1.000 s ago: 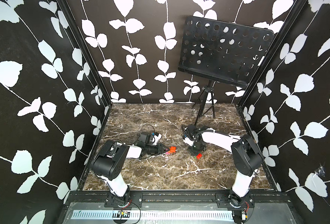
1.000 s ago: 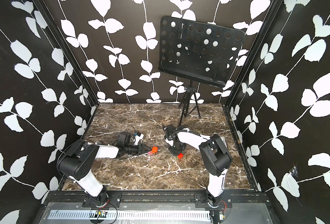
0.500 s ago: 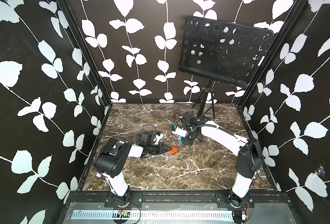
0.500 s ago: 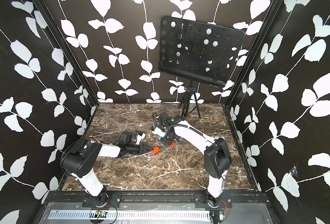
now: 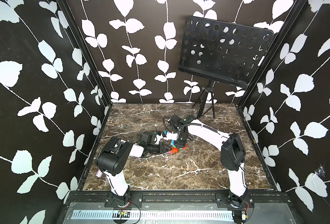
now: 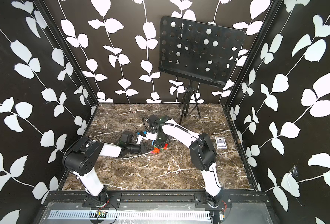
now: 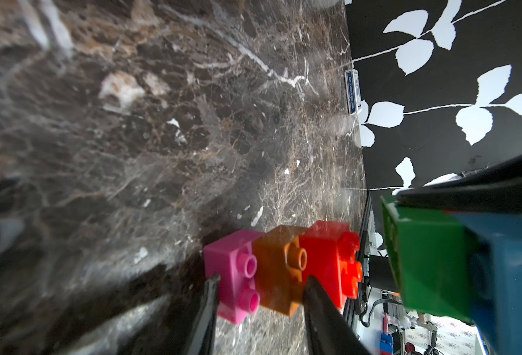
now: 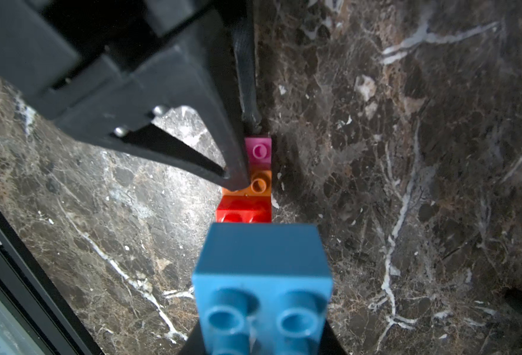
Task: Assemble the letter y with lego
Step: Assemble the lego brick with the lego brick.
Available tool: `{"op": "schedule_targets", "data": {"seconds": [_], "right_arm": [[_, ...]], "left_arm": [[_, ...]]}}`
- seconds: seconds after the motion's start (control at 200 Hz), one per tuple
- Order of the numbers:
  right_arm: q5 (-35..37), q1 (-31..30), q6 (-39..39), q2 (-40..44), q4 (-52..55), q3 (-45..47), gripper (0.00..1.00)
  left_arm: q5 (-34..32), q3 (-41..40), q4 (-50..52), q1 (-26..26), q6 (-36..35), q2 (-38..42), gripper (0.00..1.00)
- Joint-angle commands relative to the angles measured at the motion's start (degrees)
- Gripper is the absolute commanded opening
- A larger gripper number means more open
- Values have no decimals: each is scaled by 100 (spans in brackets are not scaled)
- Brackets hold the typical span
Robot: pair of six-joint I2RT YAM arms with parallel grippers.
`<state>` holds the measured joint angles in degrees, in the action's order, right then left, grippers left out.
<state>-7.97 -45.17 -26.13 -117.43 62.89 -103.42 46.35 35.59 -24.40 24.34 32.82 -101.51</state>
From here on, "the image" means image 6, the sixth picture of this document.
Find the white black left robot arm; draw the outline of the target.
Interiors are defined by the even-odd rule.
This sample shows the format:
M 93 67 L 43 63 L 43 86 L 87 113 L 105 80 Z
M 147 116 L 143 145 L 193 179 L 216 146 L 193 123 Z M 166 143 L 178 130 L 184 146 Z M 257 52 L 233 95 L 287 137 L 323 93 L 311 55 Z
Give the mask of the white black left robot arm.
M 108 196 L 106 187 L 95 171 L 98 157 L 123 158 L 127 154 L 146 154 L 153 149 L 154 147 L 147 143 L 133 141 L 133 133 L 129 131 L 123 132 L 114 144 L 82 137 L 66 150 L 62 162 L 68 172 L 80 178 L 88 200 L 102 206 L 108 202 Z

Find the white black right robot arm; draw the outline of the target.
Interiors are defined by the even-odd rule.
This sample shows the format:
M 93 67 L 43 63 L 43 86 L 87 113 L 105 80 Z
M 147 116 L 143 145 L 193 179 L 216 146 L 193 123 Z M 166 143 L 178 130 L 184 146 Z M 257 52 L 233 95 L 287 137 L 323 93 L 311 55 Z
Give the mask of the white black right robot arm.
M 191 162 L 201 171 L 207 203 L 213 208 L 218 207 L 223 197 L 223 188 L 216 171 L 217 152 L 209 135 L 190 131 L 168 116 L 158 118 L 151 115 L 143 117 L 142 122 L 147 133 L 156 135 L 154 145 L 163 147 L 166 137 L 171 136 L 189 149 Z

